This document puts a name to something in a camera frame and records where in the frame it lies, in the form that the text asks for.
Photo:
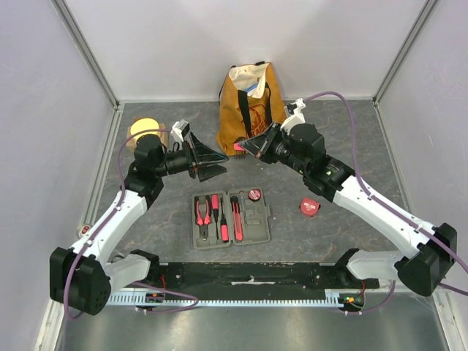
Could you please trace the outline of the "small red black holder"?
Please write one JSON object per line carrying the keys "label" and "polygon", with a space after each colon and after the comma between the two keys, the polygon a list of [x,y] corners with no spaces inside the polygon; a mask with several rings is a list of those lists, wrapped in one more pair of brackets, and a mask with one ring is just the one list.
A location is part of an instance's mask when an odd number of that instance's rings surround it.
{"label": "small red black holder", "polygon": [[239,143],[235,143],[234,147],[234,157],[237,158],[244,158],[246,156],[246,151],[239,145]]}

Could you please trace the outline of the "red black pliers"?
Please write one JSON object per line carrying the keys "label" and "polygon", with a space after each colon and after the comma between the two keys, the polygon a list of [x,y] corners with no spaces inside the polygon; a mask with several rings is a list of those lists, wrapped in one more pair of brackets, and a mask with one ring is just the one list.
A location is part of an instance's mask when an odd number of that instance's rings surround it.
{"label": "red black pliers", "polygon": [[195,197],[195,224],[199,228],[200,238],[203,241],[207,241],[212,230],[211,217],[212,217],[212,205],[211,198],[206,195],[202,200],[199,197]]}

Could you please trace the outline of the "grey plastic tool case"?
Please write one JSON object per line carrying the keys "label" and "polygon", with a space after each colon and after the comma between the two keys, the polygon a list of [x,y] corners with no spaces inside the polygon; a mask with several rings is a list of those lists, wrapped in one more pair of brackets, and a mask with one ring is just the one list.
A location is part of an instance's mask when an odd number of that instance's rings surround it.
{"label": "grey plastic tool case", "polygon": [[[248,198],[248,192],[251,189],[259,189],[262,192],[262,197],[260,200],[256,202],[252,202]],[[207,241],[203,241],[200,238],[200,232],[198,226],[195,224],[195,197],[199,197],[201,200],[206,196],[209,195],[210,198],[213,194],[217,194],[220,198],[223,198],[224,202],[224,214],[227,219],[227,226],[229,228],[229,236],[230,240],[225,243],[222,241],[221,237],[221,228],[220,228],[220,221],[221,221],[221,206],[219,204],[219,219],[218,219],[218,226],[219,226],[219,240],[216,239],[216,230],[215,230],[215,223],[214,217],[212,213],[211,217],[211,225],[212,230],[210,231],[210,235]],[[242,228],[244,239],[242,241],[237,241],[235,239],[235,231],[234,231],[234,224],[233,224],[233,213],[231,208],[230,198],[232,196],[236,196],[238,198],[240,211],[241,211],[241,220],[242,220]],[[196,250],[206,250],[206,249],[221,249],[225,247],[229,247],[231,245],[236,246],[245,246],[245,245],[252,245],[252,244],[263,244],[267,243],[271,239],[270,228],[268,224],[268,217],[271,215],[270,207],[266,204],[264,199],[263,191],[258,188],[242,188],[242,189],[231,189],[227,192],[211,192],[211,193],[200,193],[195,194],[191,197],[191,207],[192,207],[192,243],[193,247]]]}

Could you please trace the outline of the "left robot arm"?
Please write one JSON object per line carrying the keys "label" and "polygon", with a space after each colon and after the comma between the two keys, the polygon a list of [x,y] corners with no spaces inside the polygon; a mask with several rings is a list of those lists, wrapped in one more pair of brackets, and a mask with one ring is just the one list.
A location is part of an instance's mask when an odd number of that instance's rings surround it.
{"label": "left robot arm", "polygon": [[187,172],[206,181],[226,173],[227,155],[200,142],[193,132],[179,140],[180,148],[168,151],[157,134],[148,129],[133,135],[134,162],[122,175],[115,200],[95,225],[70,248],[58,247],[50,256],[50,298],[62,303],[65,315],[96,315],[110,295],[129,284],[153,287],[160,281],[156,255],[136,251],[116,263],[110,254],[129,228],[154,204],[163,190],[165,176]]}

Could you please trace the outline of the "red phillips screwdriver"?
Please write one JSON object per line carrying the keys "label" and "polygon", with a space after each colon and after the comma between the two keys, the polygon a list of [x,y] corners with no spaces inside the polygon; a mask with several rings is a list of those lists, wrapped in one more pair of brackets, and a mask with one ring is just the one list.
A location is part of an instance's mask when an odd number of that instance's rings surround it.
{"label": "red phillips screwdriver", "polygon": [[222,241],[227,243],[230,240],[230,236],[229,236],[229,228],[227,226],[227,219],[224,214],[224,202],[223,202],[222,197],[220,198],[219,203],[221,206],[221,221],[220,221],[221,237],[222,237]]}

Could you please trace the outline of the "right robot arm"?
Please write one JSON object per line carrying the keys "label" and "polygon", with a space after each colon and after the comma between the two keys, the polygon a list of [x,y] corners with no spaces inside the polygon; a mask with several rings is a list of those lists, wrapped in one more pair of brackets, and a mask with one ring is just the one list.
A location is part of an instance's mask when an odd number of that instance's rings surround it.
{"label": "right robot arm", "polygon": [[414,293],[430,296],[453,267],[456,230],[419,219],[376,192],[351,167],[327,155],[315,125],[284,128],[273,123],[261,135],[237,142],[235,149],[293,169],[311,192],[359,216],[397,248],[352,251],[334,271],[340,286],[353,287],[364,279],[399,280]]}

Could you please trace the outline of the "red flathead screwdriver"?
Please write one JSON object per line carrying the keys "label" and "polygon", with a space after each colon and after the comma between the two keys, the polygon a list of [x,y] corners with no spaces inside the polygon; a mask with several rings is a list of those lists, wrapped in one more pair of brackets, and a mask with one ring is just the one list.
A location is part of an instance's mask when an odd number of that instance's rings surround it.
{"label": "red flathead screwdriver", "polygon": [[211,205],[212,205],[212,213],[214,217],[215,223],[215,230],[216,230],[216,239],[219,240],[219,226],[218,226],[218,219],[219,219],[219,197],[217,194],[213,194],[211,196]]}

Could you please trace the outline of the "red utility knife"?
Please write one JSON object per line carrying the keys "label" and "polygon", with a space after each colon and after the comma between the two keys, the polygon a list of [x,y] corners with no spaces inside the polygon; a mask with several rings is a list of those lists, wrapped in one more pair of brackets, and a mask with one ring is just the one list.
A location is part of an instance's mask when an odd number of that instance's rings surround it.
{"label": "red utility knife", "polygon": [[233,213],[235,239],[237,241],[242,241],[244,239],[244,234],[243,234],[241,211],[240,211],[238,198],[236,196],[232,196],[230,198],[230,202],[231,202],[231,208],[232,208],[232,213]]}

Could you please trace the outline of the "red tape measure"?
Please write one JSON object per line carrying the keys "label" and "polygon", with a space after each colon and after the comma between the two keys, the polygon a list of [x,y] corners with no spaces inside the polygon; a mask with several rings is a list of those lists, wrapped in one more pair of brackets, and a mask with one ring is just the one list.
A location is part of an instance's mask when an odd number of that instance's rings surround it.
{"label": "red tape measure", "polygon": [[301,201],[299,209],[304,216],[313,217],[317,214],[320,207],[321,205],[317,201],[308,197],[304,197]]}

